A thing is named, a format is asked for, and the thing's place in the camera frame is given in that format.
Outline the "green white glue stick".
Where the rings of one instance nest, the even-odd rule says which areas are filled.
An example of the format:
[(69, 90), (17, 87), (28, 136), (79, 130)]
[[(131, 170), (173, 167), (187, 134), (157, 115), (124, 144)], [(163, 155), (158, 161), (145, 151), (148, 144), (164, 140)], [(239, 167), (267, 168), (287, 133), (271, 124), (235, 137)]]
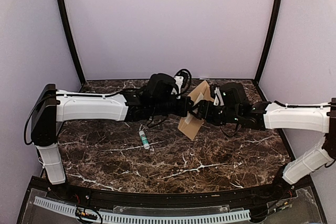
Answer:
[(143, 147), (145, 150), (148, 150), (150, 148), (148, 138), (143, 130), (139, 130), (139, 136), (142, 141)]

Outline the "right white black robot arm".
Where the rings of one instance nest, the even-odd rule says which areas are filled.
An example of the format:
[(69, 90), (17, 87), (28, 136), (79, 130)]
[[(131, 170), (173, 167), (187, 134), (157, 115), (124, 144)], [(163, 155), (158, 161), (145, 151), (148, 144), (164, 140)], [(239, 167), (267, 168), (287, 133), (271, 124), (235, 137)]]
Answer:
[(275, 183), (268, 187), (268, 195), (273, 200), (286, 194), (288, 185), (335, 160), (334, 101), (313, 105), (285, 105), (277, 101), (219, 105), (200, 100), (190, 113), (215, 126), (230, 123), (253, 130), (310, 130), (324, 134), (314, 147), (279, 170)]

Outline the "brown kraft paper envelope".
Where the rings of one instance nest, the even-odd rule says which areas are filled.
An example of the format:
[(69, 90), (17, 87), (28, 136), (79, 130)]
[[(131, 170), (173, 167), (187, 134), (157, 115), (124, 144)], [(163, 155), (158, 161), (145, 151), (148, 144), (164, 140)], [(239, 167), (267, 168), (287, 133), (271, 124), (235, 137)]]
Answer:
[[(214, 101), (210, 96), (209, 84), (206, 80), (203, 80), (188, 96), (191, 97), (194, 105), (201, 100)], [(195, 116), (188, 113), (186, 117), (180, 119), (178, 130), (190, 140), (193, 140), (203, 123), (204, 120), (197, 119)]]

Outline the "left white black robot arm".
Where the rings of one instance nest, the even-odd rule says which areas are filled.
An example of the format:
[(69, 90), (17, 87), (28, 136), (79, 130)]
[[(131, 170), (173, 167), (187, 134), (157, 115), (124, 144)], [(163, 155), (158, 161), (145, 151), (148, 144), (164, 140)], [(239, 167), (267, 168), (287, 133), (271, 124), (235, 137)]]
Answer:
[(174, 93), (175, 84), (158, 88), (125, 88), (112, 94), (77, 93), (58, 90), (54, 84), (44, 87), (29, 116), (24, 132), (26, 145), (33, 144), (54, 193), (63, 201), (74, 197), (66, 183), (57, 140), (57, 123), (73, 120), (112, 120), (137, 122), (154, 116), (186, 117), (194, 102), (191, 97)]

